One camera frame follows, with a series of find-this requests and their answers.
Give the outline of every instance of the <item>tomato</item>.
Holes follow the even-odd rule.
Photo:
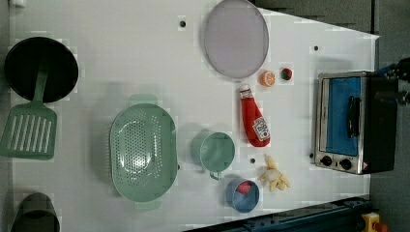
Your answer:
[[[241,194],[247,194],[250,191],[250,182],[245,181],[241,183],[238,188],[236,188],[237,191],[239,191]]]

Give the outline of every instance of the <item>toaster oven knob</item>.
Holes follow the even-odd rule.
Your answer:
[[[341,167],[344,170],[349,170],[350,168],[352,168],[352,162],[349,159],[344,159],[340,162]]]
[[[330,166],[332,164],[332,158],[325,156],[320,160],[325,166]]]

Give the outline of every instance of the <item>ketchup bottle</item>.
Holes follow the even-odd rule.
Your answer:
[[[243,84],[239,91],[241,94],[242,118],[248,140],[254,147],[265,147],[271,141],[265,119],[256,105],[249,85]]]

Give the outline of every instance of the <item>table surface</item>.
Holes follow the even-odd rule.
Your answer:
[[[11,9],[12,45],[50,37],[68,46],[80,67],[74,91],[48,104],[58,115],[54,159],[13,160],[15,209],[24,196],[41,191],[53,200],[62,232],[183,231],[369,194],[369,175],[322,169],[308,155],[318,74],[373,70],[377,37],[259,9],[270,33],[267,59],[259,72],[234,81],[210,66],[201,43],[205,19],[218,2],[36,0]],[[182,19],[186,28],[179,27]],[[263,69],[278,75],[282,67],[294,71],[290,81],[258,84]],[[271,132],[265,148],[247,143],[238,93],[244,82]],[[118,193],[109,167],[111,123],[135,93],[154,94],[173,118],[181,165],[160,208],[144,213]],[[11,95],[12,105],[25,102]],[[191,158],[191,141],[202,130],[224,131],[235,141],[235,159],[219,182]],[[274,158],[291,188],[269,192],[256,180],[266,165],[263,154]],[[260,186],[259,204],[248,214],[224,201],[235,177]]]

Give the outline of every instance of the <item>small yellow object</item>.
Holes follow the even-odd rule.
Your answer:
[[[278,171],[277,166],[274,163],[272,157],[265,155],[265,161],[268,164],[268,169],[260,176],[259,180],[263,183],[268,181],[270,183],[270,191],[274,191],[275,188],[284,190],[286,187],[290,188],[290,183],[287,178]]]
[[[362,218],[365,220],[366,228],[363,232],[377,232],[373,228],[373,224],[376,222],[380,222],[380,217],[376,213],[370,213],[367,215],[362,215]]]

